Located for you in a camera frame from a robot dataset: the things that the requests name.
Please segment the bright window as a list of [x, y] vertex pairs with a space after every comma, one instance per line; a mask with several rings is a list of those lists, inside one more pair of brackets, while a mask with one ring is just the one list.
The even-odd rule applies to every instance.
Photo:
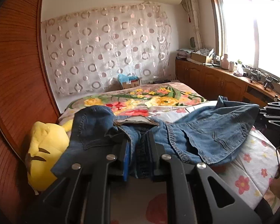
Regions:
[[280, 0], [211, 0], [216, 52], [280, 79]]

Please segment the wooden window cabinet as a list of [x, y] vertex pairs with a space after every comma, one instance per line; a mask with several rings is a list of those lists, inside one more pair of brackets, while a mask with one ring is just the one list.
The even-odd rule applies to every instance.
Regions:
[[264, 107], [267, 103], [280, 101], [280, 93], [264, 89], [261, 83], [250, 82], [247, 77], [237, 77], [221, 68], [198, 65], [190, 61], [175, 61], [177, 80], [207, 100], [216, 100], [219, 95], [231, 101], [255, 103]]

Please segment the yellow plush toy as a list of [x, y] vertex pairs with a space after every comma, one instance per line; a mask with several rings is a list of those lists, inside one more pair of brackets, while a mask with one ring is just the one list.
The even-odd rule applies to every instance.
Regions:
[[25, 165], [34, 191], [45, 191], [57, 179], [51, 169], [69, 146], [72, 125], [72, 119], [63, 125], [40, 121], [33, 124]]

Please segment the floral side curtain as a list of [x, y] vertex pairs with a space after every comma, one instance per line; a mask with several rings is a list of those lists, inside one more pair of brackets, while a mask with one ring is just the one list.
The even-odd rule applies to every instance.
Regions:
[[200, 33], [200, 15], [198, 0], [185, 0], [185, 2], [194, 31], [195, 49], [199, 50], [203, 47], [203, 40], [201, 38]]

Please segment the pink bottle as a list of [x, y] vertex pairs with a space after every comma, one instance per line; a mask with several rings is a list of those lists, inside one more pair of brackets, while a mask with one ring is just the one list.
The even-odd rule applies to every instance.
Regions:
[[228, 54], [224, 54], [222, 57], [221, 67], [222, 69], [229, 70], [229, 60], [228, 60]]

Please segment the pink floral blanket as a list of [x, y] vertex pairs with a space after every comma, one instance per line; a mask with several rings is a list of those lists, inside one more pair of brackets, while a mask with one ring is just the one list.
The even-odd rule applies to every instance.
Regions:
[[162, 112], [186, 112], [185, 107], [207, 102], [184, 83], [146, 84], [127, 90], [88, 95], [69, 104], [61, 115], [59, 125], [64, 125], [74, 118], [79, 110], [90, 106], [106, 106], [116, 116], [151, 116]]

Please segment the blue denim pants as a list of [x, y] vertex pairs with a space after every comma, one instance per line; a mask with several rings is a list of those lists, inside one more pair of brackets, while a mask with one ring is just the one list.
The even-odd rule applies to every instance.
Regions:
[[127, 142], [123, 175], [147, 178], [152, 163], [150, 133], [167, 154], [184, 163], [226, 164], [238, 155], [258, 113], [257, 104], [222, 96], [216, 105], [201, 107], [172, 123], [155, 117], [116, 116], [106, 106], [86, 107], [75, 114], [69, 147], [51, 171], [61, 176], [74, 163], [89, 170], [108, 148]]

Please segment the cardboard box on cabinet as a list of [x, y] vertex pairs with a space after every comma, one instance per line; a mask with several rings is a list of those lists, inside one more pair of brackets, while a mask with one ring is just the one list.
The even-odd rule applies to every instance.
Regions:
[[191, 59], [199, 63], [211, 63], [212, 58], [209, 56], [200, 55], [197, 53], [191, 54]]

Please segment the circle patterned sheer curtain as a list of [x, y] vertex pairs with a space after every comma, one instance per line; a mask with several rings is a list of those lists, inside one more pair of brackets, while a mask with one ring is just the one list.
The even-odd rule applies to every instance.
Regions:
[[65, 14], [42, 22], [42, 33], [60, 96], [105, 91], [120, 76], [169, 77], [171, 25], [156, 3]]

